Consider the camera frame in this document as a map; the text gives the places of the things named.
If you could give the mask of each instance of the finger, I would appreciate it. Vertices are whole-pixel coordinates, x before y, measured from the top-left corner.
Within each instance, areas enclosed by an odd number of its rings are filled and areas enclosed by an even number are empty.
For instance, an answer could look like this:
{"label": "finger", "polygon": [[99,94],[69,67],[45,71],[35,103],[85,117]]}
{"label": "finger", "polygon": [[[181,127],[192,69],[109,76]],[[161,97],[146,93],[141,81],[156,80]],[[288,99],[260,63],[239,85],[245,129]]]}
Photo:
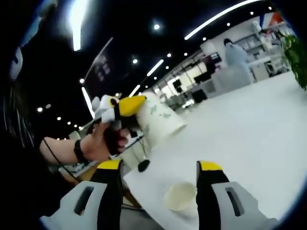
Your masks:
{"label": "finger", "polygon": [[119,147],[119,148],[118,148],[118,151],[119,151],[119,152],[123,152],[123,151],[125,151],[125,150],[126,150],[125,147]]}
{"label": "finger", "polygon": [[104,131],[110,127],[110,123],[103,123],[100,122],[99,125],[95,128],[94,134],[95,135],[103,135]]}
{"label": "finger", "polygon": [[125,145],[127,145],[127,143],[128,143],[127,138],[121,138],[121,139],[118,141],[118,145],[119,145],[119,146],[125,146]]}
{"label": "finger", "polygon": [[129,133],[130,133],[129,130],[127,130],[126,128],[121,129],[121,130],[119,131],[119,135],[120,135],[121,137],[123,137],[123,138],[125,138],[126,136],[128,136]]}

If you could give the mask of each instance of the green leaves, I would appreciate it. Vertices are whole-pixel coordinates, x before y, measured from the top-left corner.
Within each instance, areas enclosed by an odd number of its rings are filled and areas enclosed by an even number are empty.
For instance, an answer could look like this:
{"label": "green leaves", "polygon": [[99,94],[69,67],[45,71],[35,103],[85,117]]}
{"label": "green leaves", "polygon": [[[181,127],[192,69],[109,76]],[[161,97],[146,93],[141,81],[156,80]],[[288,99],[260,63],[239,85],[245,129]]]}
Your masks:
{"label": "green leaves", "polygon": [[305,46],[296,36],[285,37],[283,44],[284,54],[288,59],[295,79],[298,84],[306,90],[307,87],[307,52]]}

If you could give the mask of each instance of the cable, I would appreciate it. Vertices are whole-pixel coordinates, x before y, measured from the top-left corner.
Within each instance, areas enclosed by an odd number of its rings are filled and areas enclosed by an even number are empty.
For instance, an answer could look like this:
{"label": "cable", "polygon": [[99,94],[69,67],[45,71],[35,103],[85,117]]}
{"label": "cable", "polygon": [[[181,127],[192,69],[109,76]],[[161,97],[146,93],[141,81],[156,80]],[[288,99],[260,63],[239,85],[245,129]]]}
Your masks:
{"label": "cable", "polygon": [[49,151],[51,152],[52,156],[57,160],[57,162],[59,163],[59,165],[60,165],[66,172],[68,172],[68,174],[69,174],[73,179],[75,179],[77,182],[79,182],[79,183],[82,182],[81,180],[77,179],[74,175],[72,175],[72,173],[71,173],[68,169],[66,169],[66,168],[64,167],[64,165],[62,164],[62,162],[60,162],[60,160],[56,157],[56,155],[54,155],[53,151],[51,150],[51,148],[50,148],[49,145],[47,144],[45,138],[43,139],[43,141],[44,141],[44,143],[47,145]]}

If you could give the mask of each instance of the ceiling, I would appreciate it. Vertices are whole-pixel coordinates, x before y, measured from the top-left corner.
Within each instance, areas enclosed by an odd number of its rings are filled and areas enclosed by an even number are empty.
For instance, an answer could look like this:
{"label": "ceiling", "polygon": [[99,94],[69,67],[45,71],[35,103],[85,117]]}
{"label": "ceiling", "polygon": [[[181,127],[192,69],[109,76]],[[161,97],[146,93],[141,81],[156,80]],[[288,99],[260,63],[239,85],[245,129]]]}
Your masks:
{"label": "ceiling", "polygon": [[[82,48],[74,52],[68,27],[68,10],[73,1],[59,0],[56,11],[22,48],[24,63],[19,79],[25,85],[32,117],[40,124],[37,128],[45,135],[65,138],[77,130],[74,124],[83,126],[91,120],[79,79],[85,77],[109,38],[114,37],[117,55],[122,57],[122,66],[129,74],[120,79],[115,77],[107,93],[129,95],[142,81],[140,91],[145,85],[154,85],[154,76],[159,80],[168,72],[165,66],[172,69],[186,59],[185,52],[196,52],[203,37],[210,39],[224,32],[229,29],[227,23],[234,26],[269,12],[268,2],[251,3],[222,16],[191,39],[184,40],[197,26],[239,2],[90,0],[83,21]],[[159,30],[153,29],[156,23],[160,25]],[[168,53],[172,54],[171,58],[166,57]],[[136,65],[132,64],[134,58],[139,61]],[[164,63],[145,79],[147,72],[162,58]],[[51,108],[37,113],[37,107],[47,104],[51,104]]]}

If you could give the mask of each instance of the table surface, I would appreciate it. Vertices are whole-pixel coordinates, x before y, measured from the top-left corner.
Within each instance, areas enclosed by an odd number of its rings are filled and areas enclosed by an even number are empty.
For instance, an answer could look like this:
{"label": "table surface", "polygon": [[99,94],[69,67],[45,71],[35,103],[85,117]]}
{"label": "table surface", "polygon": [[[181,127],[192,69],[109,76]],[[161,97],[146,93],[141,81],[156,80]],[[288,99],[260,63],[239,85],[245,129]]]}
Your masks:
{"label": "table surface", "polygon": [[259,64],[263,64],[263,63],[266,63],[266,62],[269,62],[271,60],[271,57],[270,56],[267,56],[267,57],[263,57],[263,58],[260,58],[258,60],[255,60],[255,61],[252,61],[248,64],[249,67],[253,67],[253,66],[256,66],[256,65],[259,65]]}
{"label": "table surface", "polygon": [[202,102],[187,127],[153,149],[148,169],[124,179],[142,207],[166,230],[198,229],[163,206],[176,182],[196,184],[196,161],[214,161],[281,219],[297,200],[307,175],[307,92],[291,72]]}

